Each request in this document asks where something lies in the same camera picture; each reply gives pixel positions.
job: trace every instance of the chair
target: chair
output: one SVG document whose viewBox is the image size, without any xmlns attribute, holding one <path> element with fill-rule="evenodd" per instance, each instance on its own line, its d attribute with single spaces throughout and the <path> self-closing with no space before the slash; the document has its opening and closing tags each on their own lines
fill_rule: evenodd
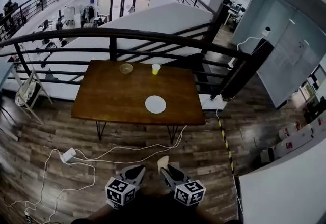
<svg viewBox="0 0 326 224">
<path fill-rule="evenodd" d="M 30 87 L 32 86 L 32 84 L 35 84 L 35 88 L 34 88 L 34 91 L 30 97 L 29 100 L 25 100 L 27 99 L 28 95 L 30 94 L 30 92 L 28 92 L 30 90 Z M 38 75 L 36 74 L 35 70 L 33 69 L 30 77 L 25 81 L 24 84 L 22 84 L 16 94 L 16 98 L 15 98 L 15 102 L 17 104 L 17 102 L 22 102 L 23 106 L 21 105 L 18 105 L 20 107 L 20 109 L 27 115 L 29 116 L 29 118 L 32 118 L 26 110 L 30 111 L 31 114 L 41 123 L 41 124 L 44 124 L 43 121 L 34 113 L 33 111 L 33 107 L 34 107 L 34 104 L 37 100 L 37 98 L 39 97 L 41 91 L 44 91 L 46 97 L 49 99 L 50 103 L 53 104 L 51 98 L 49 97 L 49 95 L 47 94 L 47 92 L 45 91 L 41 81 L 40 81 L 40 78 L 38 77 Z"/>
</svg>

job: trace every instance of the bowl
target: bowl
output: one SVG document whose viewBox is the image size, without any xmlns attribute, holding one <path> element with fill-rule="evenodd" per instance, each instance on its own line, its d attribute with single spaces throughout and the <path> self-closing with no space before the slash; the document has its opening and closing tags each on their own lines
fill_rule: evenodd
<svg viewBox="0 0 326 224">
<path fill-rule="evenodd" d="M 133 71 L 133 65 L 129 64 L 129 63 L 125 63 L 125 64 L 122 64 L 119 69 L 122 74 L 127 75 Z"/>
</svg>

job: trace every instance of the wooden table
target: wooden table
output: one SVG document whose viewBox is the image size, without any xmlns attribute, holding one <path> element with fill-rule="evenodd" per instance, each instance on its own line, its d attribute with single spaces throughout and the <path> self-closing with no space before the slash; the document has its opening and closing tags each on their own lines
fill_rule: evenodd
<svg viewBox="0 0 326 224">
<path fill-rule="evenodd" d="M 132 63 L 133 72 L 124 75 L 119 70 L 123 63 L 91 60 L 72 108 L 73 118 L 96 121 L 100 140 L 107 122 L 171 125 L 171 142 L 175 126 L 205 124 L 190 70 L 162 66 L 158 75 L 153 75 L 152 65 Z M 167 104 L 161 114 L 145 107 L 145 100 L 152 95 L 162 97 Z M 100 122 L 105 122 L 102 132 Z"/>
</svg>

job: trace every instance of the power adapter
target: power adapter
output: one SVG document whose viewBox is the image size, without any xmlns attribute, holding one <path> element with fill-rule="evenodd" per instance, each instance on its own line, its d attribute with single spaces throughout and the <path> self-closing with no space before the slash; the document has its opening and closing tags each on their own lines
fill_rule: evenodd
<svg viewBox="0 0 326 224">
<path fill-rule="evenodd" d="M 67 163 L 71 160 L 73 156 L 75 156 L 77 153 L 74 148 L 70 148 L 67 152 L 65 152 L 63 155 L 60 155 L 60 159 L 63 163 Z"/>
</svg>

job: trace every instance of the yellow cup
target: yellow cup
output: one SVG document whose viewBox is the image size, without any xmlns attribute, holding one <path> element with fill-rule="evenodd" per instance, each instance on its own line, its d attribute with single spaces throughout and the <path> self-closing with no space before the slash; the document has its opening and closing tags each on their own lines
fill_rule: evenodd
<svg viewBox="0 0 326 224">
<path fill-rule="evenodd" d="M 153 69 L 152 73 L 153 73 L 153 75 L 157 75 L 160 68 L 161 68 L 161 66 L 159 64 L 153 64 L 152 65 L 152 69 Z"/>
</svg>

